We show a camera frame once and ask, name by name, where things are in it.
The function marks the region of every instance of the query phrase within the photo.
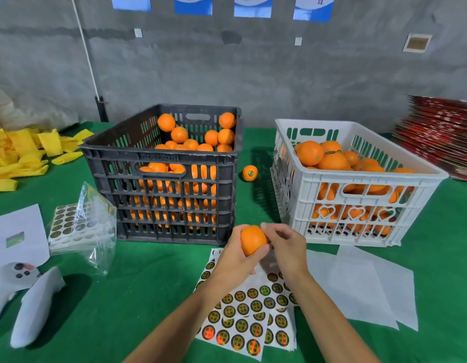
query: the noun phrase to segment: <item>blue poster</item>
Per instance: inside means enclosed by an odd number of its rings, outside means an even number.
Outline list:
[[[294,20],[327,23],[333,12],[334,0],[295,0]]]
[[[213,0],[174,0],[177,14],[213,15]]]
[[[151,11],[151,0],[112,0],[116,10]]]
[[[235,0],[233,16],[243,18],[270,18],[272,0]]]

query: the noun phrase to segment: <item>plastic bag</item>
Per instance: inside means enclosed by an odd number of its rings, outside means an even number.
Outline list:
[[[0,127],[5,131],[25,127],[60,131],[78,122],[77,113],[47,98],[0,86]]]
[[[107,275],[116,249],[116,207],[84,182],[77,204],[55,209],[49,232],[51,255],[77,252]]]

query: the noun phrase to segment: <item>green table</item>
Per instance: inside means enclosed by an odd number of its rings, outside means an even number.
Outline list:
[[[93,132],[107,124],[85,123]],[[278,222],[268,166],[275,130],[246,129],[239,167],[255,164],[253,183],[238,181],[237,224]],[[14,193],[0,193],[0,215],[39,204],[44,223],[55,207],[77,201],[93,180],[84,158],[51,166],[45,176],[20,178]],[[337,246],[309,245],[335,254]],[[94,274],[77,254],[55,256],[41,269],[59,266],[67,288],[56,295],[41,336],[13,350],[10,335],[19,311],[15,298],[0,318],[0,363],[120,362],[193,291],[211,246],[119,242],[107,277]],[[365,248],[415,273],[420,331],[400,331],[359,321],[351,324],[387,362],[467,361],[467,183],[443,182],[403,239],[402,247]],[[321,353],[302,312],[296,309],[298,349],[266,348],[263,362],[318,362]],[[253,362],[249,357],[195,340],[186,362]]]

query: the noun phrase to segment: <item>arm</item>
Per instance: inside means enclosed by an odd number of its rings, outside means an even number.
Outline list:
[[[262,223],[261,227],[326,362],[380,363],[309,273],[305,238],[285,224]]]
[[[246,225],[233,229],[232,235],[217,262],[212,276],[185,300],[171,315],[123,361],[123,363],[180,362],[208,313],[231,290],[238,287],[267,255],[268,245],[245,257],[240,232]]]

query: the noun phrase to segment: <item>forearm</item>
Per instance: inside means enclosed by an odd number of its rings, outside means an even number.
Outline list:
[[[215,285],[205,283],[166,317],[123,363],[180,362],[220,299]]]
[[[299,277],[291,289],[326,362],[380,362],[310,274]]]

